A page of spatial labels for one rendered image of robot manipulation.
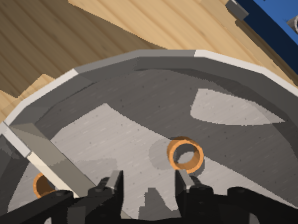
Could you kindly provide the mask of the grey metal sleeve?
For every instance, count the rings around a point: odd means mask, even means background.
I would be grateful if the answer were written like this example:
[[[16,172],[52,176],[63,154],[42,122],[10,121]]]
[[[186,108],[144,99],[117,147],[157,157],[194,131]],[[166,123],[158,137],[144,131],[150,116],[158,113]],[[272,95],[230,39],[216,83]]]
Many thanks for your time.
[[[295,16],[294,18],[290,19],[289,21],[286,22],[292,29],[293,31],[298,35],[298,15]]]

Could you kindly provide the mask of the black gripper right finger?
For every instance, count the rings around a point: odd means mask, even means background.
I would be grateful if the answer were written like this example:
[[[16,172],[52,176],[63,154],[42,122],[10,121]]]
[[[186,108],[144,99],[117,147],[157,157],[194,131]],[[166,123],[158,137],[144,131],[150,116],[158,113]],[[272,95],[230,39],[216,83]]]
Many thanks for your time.
[[[240,186],[214,194],[185,169],[175,170],[175,199],[183,224],[249,224],[250,213],[259,224],[298,224],[294,207]]]

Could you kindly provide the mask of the blue square tray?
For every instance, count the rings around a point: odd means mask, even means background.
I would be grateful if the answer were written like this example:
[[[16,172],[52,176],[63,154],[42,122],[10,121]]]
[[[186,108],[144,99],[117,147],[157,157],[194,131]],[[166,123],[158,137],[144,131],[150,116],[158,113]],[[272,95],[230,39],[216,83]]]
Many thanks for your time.
[[[298,15],[298,0],[229,0],[225,6],[298,75],[298,35],[286,23]]]

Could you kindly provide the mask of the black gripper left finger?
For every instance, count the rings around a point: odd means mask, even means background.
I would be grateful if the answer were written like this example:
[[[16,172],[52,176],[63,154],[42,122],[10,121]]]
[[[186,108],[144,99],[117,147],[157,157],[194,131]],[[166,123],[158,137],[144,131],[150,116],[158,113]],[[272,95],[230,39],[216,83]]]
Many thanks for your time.
[[[57,190],[0,216],[0,224],[44,224],[50,217],[51,224],[125,224],[123,201],[124,173],[113,170],[88,196],[74,198],[70,190]]]

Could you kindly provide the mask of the bronze bushing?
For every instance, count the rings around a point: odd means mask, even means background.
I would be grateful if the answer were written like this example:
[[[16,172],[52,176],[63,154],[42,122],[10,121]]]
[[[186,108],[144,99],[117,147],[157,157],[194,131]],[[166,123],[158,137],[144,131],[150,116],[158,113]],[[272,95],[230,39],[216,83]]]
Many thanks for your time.
[[[33,190],[37,198],[41,198],[51,192],[56,191],[49,186],[47,178],[42,173],[37,174],[35,177],[33,181]]]
[[[173,152],[180,144],[184,144],[184,143],[190,143],[193,145],[194,156],[189,162],[180,164],[173,161]],[[188,174],[195,172],[198,168],[200,168],[204,157],[202,148],[199,146],[199,144],[193,141],[192,139],[184,136],[176,137],[172,141],[170,141],[167,147],[167,156],[171,166],[174,169],[185,169]]]

